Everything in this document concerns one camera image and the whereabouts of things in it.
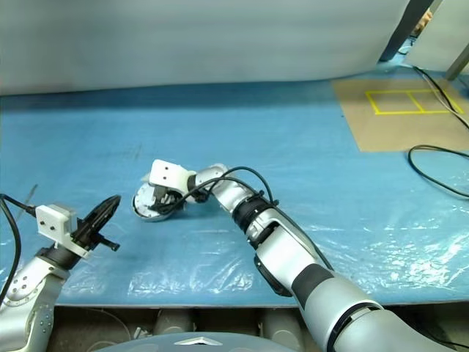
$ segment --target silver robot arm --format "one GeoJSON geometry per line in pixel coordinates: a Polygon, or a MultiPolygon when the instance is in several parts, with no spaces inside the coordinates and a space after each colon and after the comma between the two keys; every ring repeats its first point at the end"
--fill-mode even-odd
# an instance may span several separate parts
{"type": "MultiPolygon", "coordinates": [[[[172,202],[188,193],[198,194],[192,192],[197,185],[226,171],[220,164],[200,172],[187,171],[156,160],[149,182],[134,198],[134,211],[147,220],[165,219],[172,202]]],[[[219,180],[212,194],[245,233],[256,251],[254,263],[273,290],[295,297],[312,337],[323,351],[452,351],[414,331],[358,286],[330,270],[304,231],[261,194],[232,180],[219,180]]]]}
{"type": "Polygon", "coordinates": [[[0,306],[0,351],[45,351],[53,326],[53,307],[63,284],[81,258],[103,243],[119,245],[99,230],[112,217],[120,196],[108,198],[83,220],[63,206],[36,207],[38,232],[54,241],[19,270],[0,306]]]}

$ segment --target white backdrop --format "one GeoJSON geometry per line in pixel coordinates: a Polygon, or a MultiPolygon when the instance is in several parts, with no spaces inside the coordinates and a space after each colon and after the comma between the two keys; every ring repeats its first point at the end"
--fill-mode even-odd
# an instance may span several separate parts
{"type": "Polygon", "coordinates": [[[408,0],[0,0],[2,94],[370,70],[408,0]]]}

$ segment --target wrinkled plastic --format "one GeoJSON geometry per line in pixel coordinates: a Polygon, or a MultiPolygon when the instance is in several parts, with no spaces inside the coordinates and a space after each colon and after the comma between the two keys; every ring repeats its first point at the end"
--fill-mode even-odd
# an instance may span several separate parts
{"type": "MultiPolygon", "coordinates": [[[[360,153],[328,82],[159,87],[2,99],[1,189],[85,215],[122,201],[99,246],[79,263],[60,304],[285,306],[253,264],[254,251],[216,204],[189,205],[161,223],[131,210],[155,158],[201,169],[246,165],[335,269],[384,304],[467,298],[467,201],[423,181],[403,153],[360,153]]],[[[416,153],[428,173],[468,188],[467,161],[416,153]]],[[[238,175],[257,188],[260,183],[238,175]]],[[[0,278],[13,242],[2,219],[0,278]]],[[[21,265],[49,240],[23,213],[21,265]]]]}

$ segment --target black cable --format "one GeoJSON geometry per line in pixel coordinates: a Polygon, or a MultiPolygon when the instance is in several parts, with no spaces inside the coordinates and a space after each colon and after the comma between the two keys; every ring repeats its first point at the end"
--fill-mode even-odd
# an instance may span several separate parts
{"type": "Polygon", "coordinates": [[[435,85],[435,87],[438,89],[438,92],[440,92],[443,99],[446,100],[446,102],[448,103],[448,106],[451,108],[451,110],[456,112],[453,105],[451,104],[451,101],[449,100],[448,96],[446,95],[445,91],[438,85],[437,82],[435,82],[435,80],[431,77],[431,75],[429,75],[426,71],[422,70],[421,68],[419,68],[417,66],[414,66],[413,69],[415,71],[417,71],[418,73],[420,73],[421,75],[424,75],[425,77],[427,77],[435,85]]]}
{"type": "MultiPolygon", "coordinates": [[[[303,229],[300,227],[300,225],[298,225],[296,222],[293,221],[292,218],[290,218],[286,213],[284,213],[282,210],[278,209],[277,207],[275,207],[275,209],[282,215],[284,216],[288,221],[290,221],[292,223],[293,226],[295,226],[297,229],[299,229],[301,232],[304,232],[303,229]]],[[[329,270],[332,270],[334,271],[334,268],[333,266],[329,263],[329,260],[325,257],[325,255],[321,252],[321,250],[318,248],[318,246],[316,246],[316,243],[313,242],[309,236],[306,236],[310,243],[312,244],[312,246],[314,247],[314,250],[317,252],[317,255],[320,256],[321,260],[324,262],[324,265],[329,269],[329,270]]]]}
{"type": "MultiPolygon", "coordinates": [[[[216,183],[218,183],[219,181],[222,181],[222,180],[228,180],[228,181],[234,181],[236,183],[239,183],[240,185],[242,186],[245,186],[249,191],[251,191],[253,193],[253,195],[256,195],[256,194],[259,194],[259,192],[257,192],[256,190],[254,190],[252,187],[250,187],[247,183],[243,182],[242,180],[239,180],[237,178],[234,178],[234,177],[227,177],[226,175],[231,173],[231,172],[234,172],[236,170],[246,170],[246,171],[249,171],[251,173],[253,173],[254,175],[256,175],[261,181],[262,183],[264,184],[264,187],[265,187],[265,190],[267,191],[267,194],[269,196],[269,201],[270,203],[272,204],[272,206],[281,214],[283,215],[286,219],[288,219],[293,226],[295,226],[297,229],[299,229],[301,232],[303,232],[303,230],[301,229],[301,227],[296,223],[294,222],[286,213],[284,213],[282,210],[280,210],[279,208],[277,208],[277,201],[273,200],[273,195],[272,195],[272,191],[270,189],[270,186],[269,186],[269,183],[266,181],[266,179],[260,174],[258,173],[258,171],[250,168],[250,167],[247,167],[247,166],[238,166],[238,167],[234,167],[228,171],[226,171],[225,173],[223,173],[220,177],[217,177],[217,178],[213,178],[212,180],[208,180],[208,181],[205,181],[203,183],[201,183],[200,185],[194,187],[193,189],[191,189],[187,194],[185,194],[182,198],[179,198],[175,203],[172,203],[170,205],[170,207],[168,208],[163,208],[163,209],[158,209],[158,212],[162,215],[166,215],[166,214],[169,214],[170,212],[172,212],[173,210],[176,210],[178,209],[183,203],[184,201],[189,198],[190,196],[194,195],[196,192],[200,191],[201,189],[203,189],[205,186],[209,185],[212,183],[212,185],[210,186],[207,194],[210,195],[212,190],[213,190],[213,187],[216,185],[216,183]]],[[[334,270],[333,269],[333,266],[329,263],[329,261],[327,260],[327,258],[325,257],[325,255],[321,252],[321,250],[316,246],[316,244],[311,241],[311,239],[309,239],[310,242],[311,242],[311,245],[314,247],[314,250],[317,252],[317,254],[319,255],[319,257],[321,258],[321,260],[324,262],[324,264],[326,265],[326,267],[330,270],[334,270]]]]}
{"type": "Polygon", "coordinates": [[[167,205],[162,206],[161,208],[158,208],[157,212],[159,212],[162,215],[169,214],[170,212],[180,208],[184,204],[184,202],[187,198],[189,198],[190,196],[193,196],[195,193],[199,192],[205,186],[207,186],[211,183],[217,183],[218,181],[233,181],[233,182],[239,183],[242,186],[245,186],[253,194],[258,194],[258,192],[254,188],[250,187],[249,184],[247,184],[246,182],[243,182],[242,180],[239,180],[239,179],[234,178],[234,177],[220,176],[220,177],[213,178],[211,180],[205,181],[205,182],[197,185],[196,187],[192,188],[188,193],[186,193],[184,196],[179,198],[176,202],[171,203],[171,204],[167,204],[167,205]]]}
{"type": "Polygon", "coordinates": [[[26,205],[23,204],[22,202],[17,201],[16,199],[7,196],[6,194],[0,194],[0,197],[4,200],[7,200],[8,202],[12,203],[13,205],[16,205],[18,208],[23,209],[26,211],[29,215],[36,217],[36,207],[32,205],[26,205]]]}
{"type": "Polygon", "coordinates": [[[21,256],[20,231],[18,230],[18,226],[16,226],[15,219],[13,218],[13,215],[11,214],[10,209],[8,209],[7,203],[5,203],[4,199],[11,201],[12,198],[8,197],[5,194],[0,194],[0,208],[5,214],[8,220],[8,223],[10,224],[10,227],[13,232],[13,238],[15,239],[15,256],[13,257],[13,264],[10,269],[10,273],[8,274],[7,281],[5,282],[5,285],[3,286],[3,289],[1,290],[1,293],[0,293],[0,304],[3,302],[3,300],[5,299],[5,296],[7,295],[8,288],[10,287],[10,284],[12,283],[12,280],[16,273],[16,269],[18,268],[18,263],[20,262],[20,256],[21,256]]]}
{"type": "Polygon", "coordinates": [[[430,145],[430,144],[419,144],[419,145],[416,145],[415,147],[412,147],[410,148],[410,150],[407,152],[407,161],[409,162],[409,165],[414,169],[415,172],[417,172],[420,176],[426,178],[428,181],[430,182],[433,182],[437,185],[439,185],[440,187],[443,187],[444,189],[447,189],[448,191],[450,192],[453,192],[459,196],[462,196],[462,197],[466,197],[466,198],[469,198],[469,194],[468,193],[465,193],[465,192],[462,192],[462,191],[459,191],[453,187],[450,187],[448,185],[446,185],[445,183],[429,176],[428,174],[426,174],[425,172],[421,171],[417,166],[416,164],[414,163],[413,159],[412,159],[412,154],[414,151],[416,150],[433,150],[433,151],[437,151],[437,152],[445,152],[445,153],[451,153],[451,154],[455,154],[455,155],[460,155],[464,158],[469,158],[469,154],[466,154],[466,153],[463,153],[463,152],[458,152],[457,150],[451,150],[451,149],[446,149],[446,148],[442,148],[442,147],[438,147],[436,145],[430,145]]]}
{"type": "MultiPolygon", "coordinates": [[[[227,176],[228,174],[231,174],[232,172],[235,172],[237,170],[245,170],[245,171],[249,171],[251,174],[254,174],[257,176],[257,178],[259,178],[261,180],[261,182],[264,184],[264,187],[265,187],[265,190],[267,192],[267,195],[269,196],[269,201],[271,203],[274,203],[274,200],[273,200],[273,195],[272,195],[272,191],[270,190],[270,187],[269,187],[269,183],[266,181],[266,179],[264,179],[264,177],[258,173],[258,171],[252,169],[251,167],[247,167],[247,166],[237,166],[237,167],[233,167],[232,169],[224,172],[221,177],[224,177],[224,176],[227,176]]],[[[216,186],[216,184],[218,183],[218,181],[214,182],[209,190],[208,190],[208,194],[211,194],[212,193],[212,190],[213,188],[216,186]]]]}

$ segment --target yellow grid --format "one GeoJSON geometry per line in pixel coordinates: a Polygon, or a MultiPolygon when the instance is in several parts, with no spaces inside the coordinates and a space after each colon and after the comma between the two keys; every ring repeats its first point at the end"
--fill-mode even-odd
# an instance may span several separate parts
{"type": "MultiPolygon", "coordinates": [[[[450,114],[448,110],[425,110],[423,106],[416,100],[416,97],[413,96],[413,93],[431,93],[437,92],[432,89],[394,89],[394,90],[367,90],[365,92],[366,97],[368,98],[374,113],[376,115],[405,115],[405,114],[450,114]],[[409,99],[415,104],[416,110],[412,111],[381,111],[376,102],[374,101],[372,94],[406,94],[409,99]]],[[[449,101],[451,101],[451,105],[454,106],[455,110],[460,114],[464,114],[464,111],[457,105],[457,103],[445,92],[448,96],[449,101]]]]}

